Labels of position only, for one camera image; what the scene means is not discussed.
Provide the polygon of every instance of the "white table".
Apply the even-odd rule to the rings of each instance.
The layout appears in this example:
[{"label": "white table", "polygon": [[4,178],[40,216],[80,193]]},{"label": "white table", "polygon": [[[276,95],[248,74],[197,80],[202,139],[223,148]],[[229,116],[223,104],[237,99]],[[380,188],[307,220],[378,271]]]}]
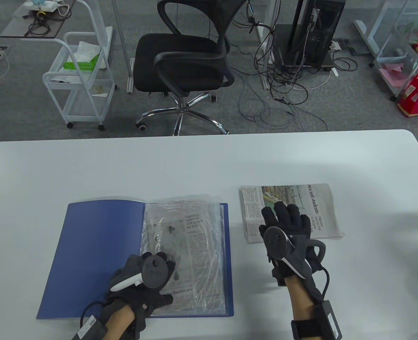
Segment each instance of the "white table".
[{"label": "white table", "polygon": [[[0,142],[0,339],[78,330],[35,319],[69,203],[188,194],[229,204],[235,316],[151,319],[141,338],[291,339],[288,293],[264,245],[246,242],[239,188],[298,183],[330,184],[346,233],[326,240],[323,262],[344,338],[418,340],[418,144],[408,131]],[[323,273],[316,281],[323,288]]]}]

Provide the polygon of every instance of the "newspaper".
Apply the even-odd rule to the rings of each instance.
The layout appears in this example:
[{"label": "newspaper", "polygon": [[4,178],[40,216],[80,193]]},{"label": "newspaper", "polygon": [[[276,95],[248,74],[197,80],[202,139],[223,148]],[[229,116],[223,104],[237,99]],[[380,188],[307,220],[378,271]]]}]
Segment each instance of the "newspaper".
[{"label": "newspaper", "polygon": [[221,234],[219,204],[148,204],[144,222],[143,251],[163,251],[176,262],[161,291],[173,295],[173,304],[157,309],[154,315],[224,314],[222,245],[213,237]]},{"label": "newspaper", "polygon": [[295,204],[311,220],[311,238],[344,236],[336,222],[333,196],[328,184],[300,186],[244,186],[242,187],[245,228],[248,242],[262,242],[259,225],[264,224],[261,209],[273,209],[277,201]]}]

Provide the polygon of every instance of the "metal pole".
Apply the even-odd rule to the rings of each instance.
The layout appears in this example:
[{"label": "metal pole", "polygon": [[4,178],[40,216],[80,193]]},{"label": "metal pole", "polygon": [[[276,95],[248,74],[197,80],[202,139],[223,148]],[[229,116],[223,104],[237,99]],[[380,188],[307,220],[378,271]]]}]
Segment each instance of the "metal pole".
[{"label": "metal pole", "polygon": [[125,59],[125,65],[127,66],[128,76],[132,78],[133,73],[132,73],[132,69],[130,65],[130,58],[128,57],[128,54],[127,54],[127,47],[125,45],[124,33],[122,31],[122,28],[119,22],[118,6],[116,4],[116,0],[111,0],[111,3],[113,5],[113,11],[115,13],[116,24],[118,26],[119,38],[121,39],[122,51],[124,52],[124,59]]},{"label": "metal pole", "polygon": [[[271,16],[271,20],[270,20],[270,28],[272,30],[275,29],[275,26],[272,27],[272,25],[276,22],[276,18],[278,16],[278,11],[280,9],[280,3],[281,1],[278,0],[272,0],[273,3],[273,11],[272,11],[272,16]],[[262,86],[264,88],[264,90],[268,91],[269,89],[269,83],[267,81],[267,76],[265,76],[263,73],[267,72],[268,68],[269,68],[269,60],[272,57],[272,41],[273,41],[273,36],[272,34],[269,35],[269,37],[267,38],[267,46],[265,48],[265,55],[263,58],[263,64],[262,64],[262,69],[261,69],[261,81],[262,81]]]}]

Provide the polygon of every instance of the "chrome chair base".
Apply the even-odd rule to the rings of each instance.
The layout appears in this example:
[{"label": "chrome chair base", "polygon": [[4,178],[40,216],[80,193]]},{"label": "chrome chair base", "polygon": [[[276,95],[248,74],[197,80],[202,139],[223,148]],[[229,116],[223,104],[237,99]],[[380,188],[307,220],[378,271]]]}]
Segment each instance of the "chrome chair base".
[{"label": "chrome chair base", "polygon": [[179,136],[183,116],[185,114],[190,115],[194,118],[197,118],[202,121],[206,121],[208,123],[211,123],[212,125],[215,125],[217,129],[220,131],[222,135],[228,135],[229,131],[223,128],[222,124],[219,123],[217,120],[209,117],[208,115],[204,115],[202,113],[196,112],[191,110],[191,107],[195,104],[199,103],[203,99],[209,98],[211,102],[215,102],[217,100],[217,96],[213,94],[212,92],[204,92],[200,94],[199,96],[193,98],[189,102],[186,101],[186,98],[176,98],[172,93],[170,95],[175,100],[177,107],[170,107],[166,109],[156,109],[151,110],[148,112],[143,113],[137,120],[136,120],[136,127],[140,131],[146,130],[147,126],[142,121],[144,118],[152,117],[153,115],[170,115],[170,114],[176,114],[178,115],[178,119],[176,121],[176,125],[174,127],[173,136]]}]

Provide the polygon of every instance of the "chair backrest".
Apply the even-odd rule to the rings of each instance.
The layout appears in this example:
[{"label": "chair backrest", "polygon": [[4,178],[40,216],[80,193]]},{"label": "chair backrest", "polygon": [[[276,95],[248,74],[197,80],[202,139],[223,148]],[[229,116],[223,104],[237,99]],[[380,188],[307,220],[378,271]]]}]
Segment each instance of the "chair backrest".
[{"label": "chair backrest", "polygon": [[217,30],[218,51],[222,48],[226,31],[231,21],[244,3],[246,3],[246,0],[210,0],[209,12],[206,15],[210,18]]}]

